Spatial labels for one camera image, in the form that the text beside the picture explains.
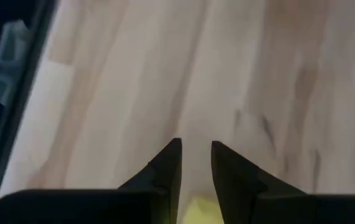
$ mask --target wood grain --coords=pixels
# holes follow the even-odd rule
[[[0,196],[117,187],[175,136],[181,213],[212,140],[355,193],[355,0],[61,1]]]

